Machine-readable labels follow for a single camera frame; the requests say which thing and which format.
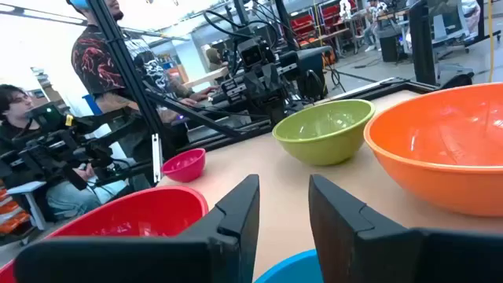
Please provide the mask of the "stack of nested rainbow bowls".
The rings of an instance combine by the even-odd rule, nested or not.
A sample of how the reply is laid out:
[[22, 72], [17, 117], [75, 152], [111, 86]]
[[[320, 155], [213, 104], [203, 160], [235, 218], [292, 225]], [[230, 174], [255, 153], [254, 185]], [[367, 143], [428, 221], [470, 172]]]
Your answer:
[[207, 201], [196, 190], [161, 186], [104, 204], [48, 237], [175, 237], [207, 213]]

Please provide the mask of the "red crate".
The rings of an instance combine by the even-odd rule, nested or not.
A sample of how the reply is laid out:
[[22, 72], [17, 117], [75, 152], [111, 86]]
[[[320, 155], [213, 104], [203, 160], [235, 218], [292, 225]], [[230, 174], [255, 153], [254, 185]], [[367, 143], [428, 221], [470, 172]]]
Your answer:
[[319, 6], [321, 26], [325, 34], [337, 31], [340, 25], [340, 3], [338, 1], [326, 2]]
[[315, 33], [314, 18], [309, 13], [291, 17], [290, 24], [298, 40], [307, 39]]

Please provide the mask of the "standing person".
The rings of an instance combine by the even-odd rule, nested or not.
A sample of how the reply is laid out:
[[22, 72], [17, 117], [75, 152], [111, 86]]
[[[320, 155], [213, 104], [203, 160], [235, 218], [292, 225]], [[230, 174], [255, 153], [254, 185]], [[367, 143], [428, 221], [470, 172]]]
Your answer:
[[[104, 0], [113, 19], [117, 22], [123, 19], [118, 0]], [[72, 47], [72, 67], [89, 94], [94, 97], [98, 108], [103, 112], [111, 112], [120, 108], [131, 108], [139, 112], [137, 102], [127, 89], [123, 77], [113, 60], [105, 41], [105, 36], [89, 9], [77, 8], [71, 0], [66, 0], [77, 13], [87, 19], [87, 27], [76, 39]], [[217, 90], [210, 86], [202, 91], [193, 92], [181, 83], [172, 79], [163, 70], [160, 61], [152, 52], [146, 41], [137, 35], [123, 33], [124, 41], [135, 69], [142, 80], [156, 92], [174, 98], [184, 105], [195, 106], [197, 102], [208, 99], [209, 93]], [[180, 114], [162, 106], [156, 110], [163, 123], [171, 123]], [[186, 130], [174, 130], [177, 135], [174, 143], [183, 147], [188, 141]], [[128, 157], [136, 161], [152, 157], [151, 135], [148, 128], [127, 135], [119, 140], [119, 144]]]

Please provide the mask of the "orange white striped crate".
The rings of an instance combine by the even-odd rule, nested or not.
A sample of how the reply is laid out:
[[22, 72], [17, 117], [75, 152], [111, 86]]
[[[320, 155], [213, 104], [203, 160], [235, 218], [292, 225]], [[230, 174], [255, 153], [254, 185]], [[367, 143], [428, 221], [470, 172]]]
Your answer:
[[17, 204], [5, 188], [0, 188], [0, 236], [12, 234], [29, 221], [29, 214]]

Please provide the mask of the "tan table cover board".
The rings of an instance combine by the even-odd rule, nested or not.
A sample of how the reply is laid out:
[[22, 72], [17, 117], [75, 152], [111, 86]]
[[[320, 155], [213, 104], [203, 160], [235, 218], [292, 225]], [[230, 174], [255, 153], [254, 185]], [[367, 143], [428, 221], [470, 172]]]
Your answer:
[[[377, 114], [422, 94], [401, 91], [370, 101]], [[310, 226], [309, 181], [321, 175], [405, 228], [429, 228], [503, 235], [503, 216], [465, 215], [419, 199], [396, 183], [380, 165], [364, 137], [348, 160], [328, 166], [304, 164], [287, 153], [272, 132], [206, 154], [204, 173], [191, 183], [214, 207], [249, 175], [259, 177], [259, 231], [254, 272], [308, 248], [315, 249]]]

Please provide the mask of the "black floor stand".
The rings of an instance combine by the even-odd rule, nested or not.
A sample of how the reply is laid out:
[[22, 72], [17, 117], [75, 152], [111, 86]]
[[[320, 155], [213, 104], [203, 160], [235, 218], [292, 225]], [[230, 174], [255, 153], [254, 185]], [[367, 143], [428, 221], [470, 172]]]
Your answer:
[[440, 86], [441, 90], [472, 85], [472, 78], [474, 76], [473, 72], [461, 73], [455, 75], [453, 78], [447, 80], [444, 84]]

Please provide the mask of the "person in hood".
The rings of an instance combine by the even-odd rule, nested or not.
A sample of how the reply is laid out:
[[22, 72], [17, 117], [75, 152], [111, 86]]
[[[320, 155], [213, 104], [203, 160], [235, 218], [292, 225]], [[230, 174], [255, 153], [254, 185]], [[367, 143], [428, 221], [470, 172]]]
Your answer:
[[206, 50], [206, 56], [209, 62], [209, 69], [211, 72], [219, 70], [228, 66], [228, 62], [224, 61], [216, 48], [209, 48]]

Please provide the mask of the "black upright panel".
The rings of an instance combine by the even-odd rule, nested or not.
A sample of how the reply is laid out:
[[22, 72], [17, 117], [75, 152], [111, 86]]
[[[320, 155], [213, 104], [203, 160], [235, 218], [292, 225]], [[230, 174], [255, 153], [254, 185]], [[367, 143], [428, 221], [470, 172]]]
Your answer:
[[435, 85], [436, 74], [431, 44], [428, 1], [415, 0], [415, 2], [409, 6], [408, 18], [416, 81]]

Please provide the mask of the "black aluminium table frame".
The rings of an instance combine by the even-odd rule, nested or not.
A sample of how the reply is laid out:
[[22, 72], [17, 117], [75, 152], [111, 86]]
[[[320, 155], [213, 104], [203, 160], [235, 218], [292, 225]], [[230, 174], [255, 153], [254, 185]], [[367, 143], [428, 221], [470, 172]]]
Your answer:
[[[126, 47], [125, 41], [124, 41], [124, 36], [123, 33], [124, 31], [118, 30], [117, 34], [113, 38], [108, 38], [106, 34], [103, 32], [102, 26], [99, 24], [97, 18], [93, 14], [92, 10], [89, 9], [94, 16], [98, 27], [100, 28], [101, 32], [105, 36], [105, 41], [107, 43], [107, 46], [109, 48], [110, 54], [112, 55], [113, 60], [117, 63], [117, 68], [119, 70], [120, 75], [123, 77], [123, 81], [125, 82], [127, 89], [131, 92], [133, 95], [134, 100], [137, 102], [138, 107], [139, 107], [139, 113], [142, 114], [147, 120], [154, 119], [156, 122], [154, 123], [155, 128], [152, 128], [152, 124], [148, 123], [144, 128], [141, 130], [145, 130], [148, 128], [149, 134], [152, 135], [154, 133], [160, 133], [161, 137], [163, 139], [162, 145], [165, 145], [167, 147], [167, 152], [164, 154], [165, 156], [168, 157], [173, 157], [175, 154], [180, 153], [181, 149], [185, 148], [189, 144], [189, 137], [187, 134], [187, 129], [184, 126], [184, 124], [180, 125], [175, 125], [174, 121], [177, 120], [175, 119], [171, 123], [163, 123], [163, 121], [160, 119], [159, 114], [156, 110], [156, 106], [158, 105], [157, 103], [153, 102], [152, 100], [148, 99], [148, 96], [151, 95], [157, 95], [161, 100], [163, 101], [171, 101], [173, 103], [178, 103], [180, 105], [182, 104], [180, 101], [175, 100], [174, 98], [168, 97], [166, 95], [163, 95], [161, 93], [156, 92], [152, 87], [150, 87], [146, 81], [142, 80], [139, 74], [137, 73], [134, 63], [130, 57], [130, 54], [128, 52], [128, 49]], [[195, 108], [197, 107], [197, 103], [195, 106], [191, 105], [184, 105], [186, 108]], [[176, 134], [174, 134], [174, 130], [186, 130], [186, 137], [187, 137], [187, 143], [183, 147], [178, 147], [174, 143], [174, 138], [177, 137]]]

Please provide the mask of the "seated person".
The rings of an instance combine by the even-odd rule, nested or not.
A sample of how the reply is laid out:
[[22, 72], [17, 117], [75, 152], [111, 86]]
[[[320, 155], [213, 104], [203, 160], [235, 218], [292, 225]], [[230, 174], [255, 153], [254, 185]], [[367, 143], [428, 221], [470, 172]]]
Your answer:
[[[0, 156], [14, 150], [12, 139], [40, 131], [27, 113], [34, 108], [30, 96], [21, 88], [0, 84]], [[35, 191], [43, 209], [55, 220], [70, 219], [99, 208], [102, 204], [126, 196], [134, 189], [130, 181], [118, 181], [102, 187], [77, 189], [69, 181]]]

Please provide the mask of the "orange bowl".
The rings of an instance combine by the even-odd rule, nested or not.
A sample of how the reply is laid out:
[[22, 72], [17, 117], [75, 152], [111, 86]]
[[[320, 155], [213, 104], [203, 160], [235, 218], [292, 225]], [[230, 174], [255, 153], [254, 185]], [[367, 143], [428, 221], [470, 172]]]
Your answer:
[[364, 137], [387, 174], [449, 211], [503, 216], [503, 83], [437, 90], [373, 117]]

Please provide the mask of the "light wooden desk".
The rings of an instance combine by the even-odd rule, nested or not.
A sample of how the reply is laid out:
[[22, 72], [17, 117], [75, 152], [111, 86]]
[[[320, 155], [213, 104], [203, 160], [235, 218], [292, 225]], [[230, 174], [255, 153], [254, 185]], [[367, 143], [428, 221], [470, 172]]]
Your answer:
[[187, 83], [184, 83], [183, 86], [186, 88], [192, 88], [192, 87], [198, 86], [202, 83], [209, 83], [210, 81], [213, 81], [213, 80], [218, 79], [220, 77], [225, 77], [228, 74], [229, 74], [229, 69], [227, 67], [220, 68], [218, 70], [215, 70], [213, 72], [209, 72], [209, 73], [205, 74], [204, 76], [200, 77], [199, 79], [195, 79], [195, 80], [189, 81]]

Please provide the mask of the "person at distant desk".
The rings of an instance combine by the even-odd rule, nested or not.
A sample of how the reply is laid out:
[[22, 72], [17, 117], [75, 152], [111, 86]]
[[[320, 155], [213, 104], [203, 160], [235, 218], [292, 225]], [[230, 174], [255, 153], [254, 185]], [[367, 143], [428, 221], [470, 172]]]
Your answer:
[[364, 30], [364, 40], [367, 44], [366, 52], [380, 49], [379, 36], [377, 35], [378, 17], [387, 13], [388, 8], [381, 0], [367, 0], [369, 3], [365, 8], [365, 17], [369, 25]]

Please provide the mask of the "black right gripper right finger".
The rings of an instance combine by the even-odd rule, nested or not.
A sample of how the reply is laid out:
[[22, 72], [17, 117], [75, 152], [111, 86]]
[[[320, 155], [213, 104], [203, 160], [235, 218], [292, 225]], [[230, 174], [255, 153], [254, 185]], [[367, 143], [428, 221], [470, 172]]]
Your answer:
[[325, 283], [503, 283], [503, 235], [405, 228], [321, 175], [308, 199]]

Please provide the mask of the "small pink bowl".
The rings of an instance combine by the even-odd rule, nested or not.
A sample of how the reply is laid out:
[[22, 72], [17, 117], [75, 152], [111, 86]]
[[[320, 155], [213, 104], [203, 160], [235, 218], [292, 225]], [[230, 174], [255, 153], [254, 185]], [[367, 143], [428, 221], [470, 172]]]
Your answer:
[[190, 149], [166, 161], [161, 172], [173, 181], [191, 182], [202, 175], [205, 163], [205, 149]]

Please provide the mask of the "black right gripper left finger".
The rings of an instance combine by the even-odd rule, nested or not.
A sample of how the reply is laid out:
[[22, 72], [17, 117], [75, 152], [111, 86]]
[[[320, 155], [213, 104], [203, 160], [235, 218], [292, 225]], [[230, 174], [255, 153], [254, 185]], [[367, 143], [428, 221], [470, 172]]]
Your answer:
[[16, 283], [251, 283], [259, 177], [249, 175], [175, 237], [51, 237], [13, 261]]

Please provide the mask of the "green bowl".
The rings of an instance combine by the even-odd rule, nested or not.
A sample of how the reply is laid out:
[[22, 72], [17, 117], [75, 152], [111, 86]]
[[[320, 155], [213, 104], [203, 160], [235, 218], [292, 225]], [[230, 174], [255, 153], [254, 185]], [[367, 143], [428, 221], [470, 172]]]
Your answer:
[[375, 113], [370, 101], [331, 101], [284, 118], [272, 134], [287, 153], [304, 164], [339, 164], [362, 147], [363, 131]]

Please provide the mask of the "blue bowl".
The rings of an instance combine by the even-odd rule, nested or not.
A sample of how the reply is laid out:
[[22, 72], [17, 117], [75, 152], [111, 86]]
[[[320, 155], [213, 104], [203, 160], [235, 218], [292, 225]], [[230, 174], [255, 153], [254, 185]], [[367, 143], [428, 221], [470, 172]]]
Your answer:
[[255, 283], [324, 283], [317, 251], [311, 249], [284, 259]]

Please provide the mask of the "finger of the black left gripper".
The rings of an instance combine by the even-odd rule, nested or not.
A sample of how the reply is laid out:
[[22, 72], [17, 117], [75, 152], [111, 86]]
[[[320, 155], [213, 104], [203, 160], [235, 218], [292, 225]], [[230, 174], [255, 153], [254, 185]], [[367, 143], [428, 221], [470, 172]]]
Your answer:
[[261, 105], [261, 97], [263, 95], [263, 85], [254, 72], [246, 72], [244, 74], [244, 84], [248, 91], [249, 100]]
[[262, 66], [266, 99], [283, 98], [283, 83], [277, 67], [273, 63]]

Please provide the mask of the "black bin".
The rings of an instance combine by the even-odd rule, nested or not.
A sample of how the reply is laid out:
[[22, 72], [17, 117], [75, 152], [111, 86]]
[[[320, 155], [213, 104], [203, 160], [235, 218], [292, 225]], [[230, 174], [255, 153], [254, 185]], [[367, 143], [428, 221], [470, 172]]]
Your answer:
[[400, 58], [400, 44], [397, 35], [380, 38], [381, 55], [384, 62], [398, 62]]

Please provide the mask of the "white stool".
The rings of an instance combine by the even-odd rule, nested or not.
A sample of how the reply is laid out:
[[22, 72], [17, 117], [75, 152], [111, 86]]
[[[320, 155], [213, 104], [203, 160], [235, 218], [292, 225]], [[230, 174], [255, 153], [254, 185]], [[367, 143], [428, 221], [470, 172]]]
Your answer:
[[13, 187], [12, 189], [7, 189], [7, 193], [11, 196], [22, 195], [26, 198], [29, 204], [32, 222], [41, 231], [47, 228], [47, 222], [35, 199], [35, 191], [42, 188], [45, 184], [46, 182], [33, 181]]

